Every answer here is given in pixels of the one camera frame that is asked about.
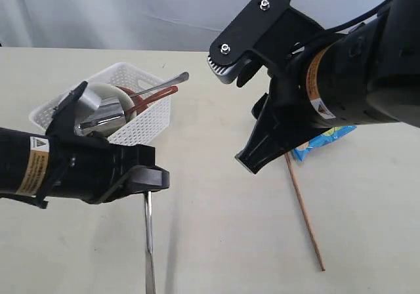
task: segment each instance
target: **wooden stick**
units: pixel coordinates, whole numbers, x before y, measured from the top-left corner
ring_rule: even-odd
[[[296,176],[295,176],[295,172],[293,171],[293,165],[291,163],[289,153],[284,154],[284,157],[286,159],[287,166],[289,167],[291,181],[293,183],[293,186],[295,187],[297,199],[299,200],[299,205],[301,206],[303,219],[304,219],[304,221],[306,223],[306,227],[308,228],[308,231],[309,231],[310,240],[312,241],[312,244],[314,246],[315,253],[316,253],[316,256],[318,258],[318,262],[320,263],[320,266],[321,266],[321,270],[325,271],[326,269],[324,267],[324,262],[322,260],[320,248],[318,247],[318,243],[316,242],[314,232],[312,231],[312,226],[310,225],[309,216],[308,216],[308,213],[306,212],[306,207],[305,207],[305,204],[303,202],[301,191],[299,190],[299,185],[297,184],[297,179],[296,179]]]

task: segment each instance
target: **black cable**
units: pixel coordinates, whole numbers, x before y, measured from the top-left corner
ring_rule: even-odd
[[[325,37],[327,35],[330,35],[332,33],[337,33],[341,30],[345,30],[346,28],[352,27],[354,25],[356,25],[357,23],[360,23],[364,20],[367,20],[369,17],[377,14],[379,12],[379,10],[384,7],[385,5],[387,5],[388,3],[390,3],[392,0],[385,0],[383,1],[381,4],[377,5],[376,7],[374,7],[373,9],[367,11],[366,13],[353,18],[352,20],[348,21],[347,23],[335,26],[333,28],[329,28],[327,30],[323,30],[319,33],[317,33],[316,35],[313,35],[312,37],[308,38],[305,41],[302,41],[300,43],[297,43],[291,50],[291,52],[295,52],[296,50],[299,50],[300,48],[306,46],[307,44],[313,42],[314,40],[320,38],[320,37]]]

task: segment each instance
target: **yellow warning label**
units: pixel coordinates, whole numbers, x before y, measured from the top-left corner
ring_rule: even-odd
[[[306,74],[306,91],[312,107],[318,112],[318,114],[324,119],[334,119],[335,116],[328,110],[327,106],[321,99],[320,92],[318,90],[318,68],[322,57],[330,48],[330,46],[321,50],[312,60],[309,65],[308,73]]]
[[[48,156],[50,152],[49,141],[36,136],[30,137],[28,165],[22,183],[16,194],[33,196],[41,186],[47,171]]]

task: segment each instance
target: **white curtain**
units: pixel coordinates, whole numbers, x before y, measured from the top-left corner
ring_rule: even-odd
[[[249,0],[0,0],[0,43],[206,51]],[[292,0],[324,27],[382,0]]]

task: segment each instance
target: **table surface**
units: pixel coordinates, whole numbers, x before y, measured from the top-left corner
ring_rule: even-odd
[[[418,293],[420,129],[359,127],[296,172],[325,261],[320,272],[284,158],[249,174],[234,160],[264,72],[220,83],[204,52],[0,49],[0,126],[38,132],[36,106],[115,62],[190,80],[153,144],[170,189],[154,194],[158,293]],[[142,197],[47,210],[0,200],[0,293],[143,293]]]

